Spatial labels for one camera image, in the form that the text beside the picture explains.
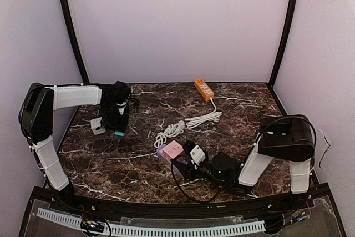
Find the black metal frame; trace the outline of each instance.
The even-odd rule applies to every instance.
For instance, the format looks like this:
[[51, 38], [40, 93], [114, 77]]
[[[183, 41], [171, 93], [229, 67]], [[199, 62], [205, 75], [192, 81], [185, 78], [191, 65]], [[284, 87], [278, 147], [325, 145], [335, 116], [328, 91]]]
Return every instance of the black metal frame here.
[[295, 11], [295, 6], [296, 6], [296, 0], [288, 0], [286, 19], [285, 19], [285, 23], [283, 25], [280, 45], [278, 46], [278, 51], [276, 54], [275, 63], [273, 65], [270, 80], [268, 82], [271, 87], [273, 87], [275, 85], [278, 71], [280, 70], [283, 54], [286, 49], [288, 34], [290, 33], [290, 29], [291, 29], [292, 18], [293, 18], [293, 13]]
[[[311, 189], [308, 193], [312, 196], [312, 199], [326, 195], [329, 197], [337, 218], [341, 234], [345, 237], [346, 233], [328, 184], [320, 184]], [[254, 218], [258, 218], [259, 220], [272, 220], [279, 218], [282, 213], [270, 212], [268, 206], [270, 204], [282, 202], [284, 198], [288, 197], [289, 195], [290, 193], [269, 196], [265, 198], [250, 199], [244, 201], [231, 201], [225, 203], [175, 205], [125, 203], [119, 201], [87, 198], [83, 196], [78, 196], [77, 199], [85, 206], [85, 209], [91, 211], [91, 207], [94, 206], [95, 210], [92, 211], [93, 213], [99, 217], [113, 221], [120, 221], [122, 217], [150, 219], [201, 219], [237, 215], [242, 215], [244, 220]], [[69, 211], [70, 213], [80, 215], [80, 213], [72, 212], [66, 206], [57, 201], [51, 190], [35, 186], [31, 197], [28, 200], [26, 211], [24, 213], [21, 229], [19, 232], [20, 237], [24, 236], [34, 199], [50, 203], [50, 207], [53, 209]]]
[[80, 75], [82, 76], [84, 83], [90, 83], [89, 76], [84, 65], [83, 57], [80, 52], [79, 43], [78, 43], [77, 35], [75, 33], [72, 16], [70, 15], [69, 2], [68, 0], [60, 0], [60, 3], [62, 5], [64, 20], [65, 20], [65, 24], [67, 25], [68, 36], [70, 39], [70, 43], [72, 44], [75, 60], [77, 61]]

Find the white plug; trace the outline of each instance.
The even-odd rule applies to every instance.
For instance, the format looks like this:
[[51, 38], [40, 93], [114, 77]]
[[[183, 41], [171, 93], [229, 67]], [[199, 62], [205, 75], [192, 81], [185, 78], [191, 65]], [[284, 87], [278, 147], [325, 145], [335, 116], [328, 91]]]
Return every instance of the white plug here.
[[195, 164], [195, 169], [197, 169], [197, 166], [206, 159], [204, 151], [198, 145], [191, 150], [190, 156], [192, 157], [192, 163]]
[[95, 135], [98, 135], [98, 134], [106, 132], [106, 129], [101, 126], [101, 120], [102, 120], [102, 117], [96, 118], [96, 119], [92, 119], [90, 121], [91, 130], [93, 130], [93, 133]]

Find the white block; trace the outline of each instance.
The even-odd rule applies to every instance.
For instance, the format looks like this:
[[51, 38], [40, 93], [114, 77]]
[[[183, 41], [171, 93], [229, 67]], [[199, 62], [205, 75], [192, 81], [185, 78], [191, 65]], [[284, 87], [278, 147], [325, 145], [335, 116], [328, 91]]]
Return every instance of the white block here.
[[311, 159], [303, 162], [290, 161], [291, 192], [302, 194], [308, 191], [310, 186]]
[[106, 132], [106, 129], [101, 127], [101, 120], [102, 120], [102, 117], [100, 118], [96, 118], [96, 119], [92, 119], [90, 121], [90, 124], [91, 124], [91, 130], [93, 130], [93, 133], [95, 135], [98, 135], [98, 134], [101, 134], [101, 133], [105, 133]]

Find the power cord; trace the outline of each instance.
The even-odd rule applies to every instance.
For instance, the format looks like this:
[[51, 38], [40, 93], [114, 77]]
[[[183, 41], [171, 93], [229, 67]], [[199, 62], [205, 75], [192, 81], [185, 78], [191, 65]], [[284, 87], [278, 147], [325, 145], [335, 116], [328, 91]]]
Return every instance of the power cord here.
[[316, 129], [314, 128], [313, 124], [306, 118], [304, 118], [302, 115], [288, 115], [288, 116], [284, 116], [282, 118], [276, 119], [274, 120], [272, 123], [270, 123], [268, 126], [266, 126], [265, 128], [263, 128], [262, 131], [260, 131], [258, 133], [258, 136], [261, 137], [261, 135], [263, 133], [265, 133], [272, 125], [276, 124], [277, 122], [280, 122], [284, 119], [300, 119], [304, 122], [306, 122], [312, 129], [313, 131], [313, 137], [314, 137], [314, 141], [313, 141], [313, 146], [316, 147], [317, 144], [317, 133], [316, 133]]
[[154, 147], [159, 148], [166, 143], [167, 138], [173, 138], [183, 133], [185, 129], [185, 122], [183, 120], [175, 124], [170, 124], [164, 132], [160, 132], [156, 135]]
[[217, 196], [219, 196], [219, 194], [236, 178], [236, 175], [233, 176], [229, 181], [227, 181], [222, 187], [219, 187], [218, 189], [218, 192], [209, 200], [207, 201], [199, 201], [191, 196], [189, 196], [187, 193], [185, 193], [185, 191], [182, 189], [182, 187], [180, 186], [178, 180], [176, 179], [176, 176], [175, 176], [175, 173], [174, 173], [174, 163], [176, 162], [176, 160], [178, 158], [181, 158], [181, 157], [187, 157], [187, 158], [190, 158], [192, 160], [192, 157], [188, 156], [188, 155], [178, 155], [176, 158], [172, 159], [171, 160], [171, 166], [170, 166], [170, 170], [171, 170], [171, 175], [173, 176], [173, 180], [177, 186], [177, 188], [182, 192], [182, 194], [188, 198], [191, 202], [195, 202], [195, 203], [198, 203], [198, 204], [206, 204], [206, 203], [210, 203], [212, 201], [214, 201]]
[[194, 117], [194, 118], [190, 118], [190, 119], [185, 119], [186, 126], [188, 129], [194, 129], [195, 127], [201, 125], [204, 122], [219, 122], [219, 117], [222, 116], [222, 112], [221, 111], [217, 111], [216, 105], [213, 102], [213, 99], [210, 98], [210, 101], [212, 103], [212, 105], [214, 106], [215, 110], [212, 111], [209, 114], [203, 115], [203, 116], [198, 116], [198, 117]]
[[273, 223], [273, 224], [267, 226], [266, 229], [267, 229], [267, 230], [281, 230], [281, 229], [283, 229], [283, 228], [285, 228], [285, 227], [287, 227], [287, 226], [289, 226], [289, 225], [291, 225], [291, 224], [293, 224], [293, 223], [303, 221], [303, 220], [304, 220], [304, 217], [303, 217], [303, 216], [304, 216], [306, 213], [311, 214], [311, 208], [310, 208], [309, 203], [305, 201], [305, 204], [306, 204], [306, 206], [307, 206], [307, 210], [301, 212], [298, 216], [296, 216], [294, 219], [291, 219], [288, 223], [286, 223], [286, 224], [284, 224], [284, 225], [282, 225], [282, 226], [280, 226], [280, 227], [272, 228], [273, 226], [277, 225], [278, 223], [280, 223], [280, 222], [282, 222], [282, 221], [285, 221], [286, 219], [288, 219], [289, 217], [291, 217], [297, 210], [291, 211], [291, 213], [288, 214], [287, 216], [284, 216], [284, 215], [283, 215], [283, 218], [282, 218], [282, 219], [280, 219], [280, 220], [278, 220], [277, 222], [275, 222], [275, 223]]

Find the brown marble surface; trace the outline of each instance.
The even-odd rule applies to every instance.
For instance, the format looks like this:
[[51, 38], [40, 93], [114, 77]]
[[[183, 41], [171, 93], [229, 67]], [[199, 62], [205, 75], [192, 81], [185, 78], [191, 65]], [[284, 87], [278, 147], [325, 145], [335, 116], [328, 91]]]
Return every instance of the brown marble surface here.
[[[185, 130], [174, 138], [180, 144], [192, 140], [209, 152], [217, 152], [243, 161], [251, 149], [260, 119], [281, 115], [265, 84], [209, 83], [215, 92], [215, 104], [223, 114], [218, 123], [207, 122], [194, 130]], [[59, 151], [64, 171], [78, 195], [136, 203], [187, 203], [178, 191], [168, 168], [156, 155], [156, 134], [169, 124], [213, 110], [202, 99], [193, 83], [130, 85], [140, 108], [130, 114], [123, 140], [113, 132], [94, 135], [90, 120], [99, 107], [81, 107]], [[269, 196], [290, 190], [288, 162], [275, 159], [260, 177], [253, 193]], [[183, 185], [191, 196], [206, 200], [216, 191], [198, 180]], [[221, 193], [216, 201], [245, 199]]]

